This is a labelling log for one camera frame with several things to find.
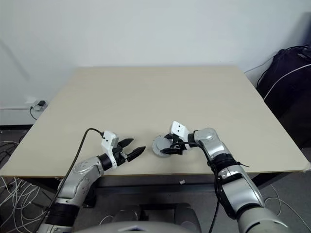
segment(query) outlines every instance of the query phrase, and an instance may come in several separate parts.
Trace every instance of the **round gray object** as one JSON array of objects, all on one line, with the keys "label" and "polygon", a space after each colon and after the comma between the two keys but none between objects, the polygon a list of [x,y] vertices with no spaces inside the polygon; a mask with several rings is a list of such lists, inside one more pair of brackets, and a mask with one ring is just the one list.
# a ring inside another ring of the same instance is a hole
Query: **round gray object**
[{"label": "round gray object", "polygon": [[169,148],[171,146],[171,141],[167,138],[165,138],[164,136],[158,136],[154,139],[154,141],[152,142],[152,150],[153,152],[160,157],[166,158],[169,157],[170,154],[163,154],[161,153],[161,150],[165,149],[165,148]]}]

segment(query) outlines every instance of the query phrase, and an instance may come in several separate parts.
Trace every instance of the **gray carpet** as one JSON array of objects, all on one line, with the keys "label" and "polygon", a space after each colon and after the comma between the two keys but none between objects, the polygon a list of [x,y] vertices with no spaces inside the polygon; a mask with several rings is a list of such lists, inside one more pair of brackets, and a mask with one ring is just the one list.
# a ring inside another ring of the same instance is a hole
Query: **gray carpet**
[{"label": "gray carpet", "polygon": [[[0,141],[4,140],[19,140],[24,135],[25,131],[4,131],[0,134]],[[311,149],[304,149],[303,153],[311,160]],[[311,226],[311,197],[308,192],[311,183],[311,172],[308,173],[292,173],[281,180],[278,180],[273,186],[278,191],[280,198],[290,204]],[[264,197],[275,197],[273,189],[268,186],[261,190]],[[7,192],[0,195],[0,203],[7,196]],[[49,200],[40,192],[36,203],[47,205]],[[212,192],[192,192],[192,193],[154,193],[154,194],[119,194],[119,195],[105,195],[102,189],[97,190],[97,203],[95,208],[81,209],[78,218],[75,222],[75,230],[84,229],[90,226],[98,225],[101,219],[106,215],[114,215],[119,210],[127,205],[147,204],[147,203],[180,203],[187,202],[196,211],[199,218],[202,230],[204,233],[208,232],[211,220],[213,218],[214,209],[216,205],[216,197]],[[276,200],[271,200],[267,206],[277,212],[279,203]],[[12,211],[12,203],[8,202],[0,209],[0,215],[3,220],[7,219]],[[29,205],[24,210],[27,216],[36,216],[41,212],[37,206]],[[149,211],[151,221],[172,221],[172,211]],[[301,223],[299,218],[285,205],[282,206],[282,213],[280,218],[289,225],[295,233],[308,232],[305,226]],[[14,222],[10,220],[2,229],[1,233],[14,228]],[[218,217],[213,230],[214,233],[238,233],[238,227],[235,220],[228,218],[220,207]]]}]

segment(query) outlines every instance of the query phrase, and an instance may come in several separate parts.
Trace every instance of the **wooden table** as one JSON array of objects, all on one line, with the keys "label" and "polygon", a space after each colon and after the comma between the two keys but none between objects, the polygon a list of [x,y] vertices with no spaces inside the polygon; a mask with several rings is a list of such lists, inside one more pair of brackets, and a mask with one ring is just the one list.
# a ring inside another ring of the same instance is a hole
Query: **wooden table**
[{"label": "wooden table", "polygon": [[[111,130],[145,152],[107,175],[211,174],[199,149],[159,158],[151,144],[176,120],[215,128],[250,173],[302,171],[308,161],[246,76],[233,66],[79,68],[1,169],[2,176],[62,177],[84,131]],[[78,161],[102,154],[90,133]]]}]

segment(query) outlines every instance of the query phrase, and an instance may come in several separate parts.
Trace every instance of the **black bag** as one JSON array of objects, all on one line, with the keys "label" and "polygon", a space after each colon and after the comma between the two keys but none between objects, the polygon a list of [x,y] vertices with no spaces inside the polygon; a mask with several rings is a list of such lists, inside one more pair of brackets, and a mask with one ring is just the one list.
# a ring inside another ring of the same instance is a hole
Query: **black bag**
[{"label": "black bag", "polygon": [[[257,87],[263,98],[283,75],[311,63],[299,55],[302,50],[280,50],[274,56]],[[311,66],[281,79],[264,101],[300,148],[311,147]]]}]

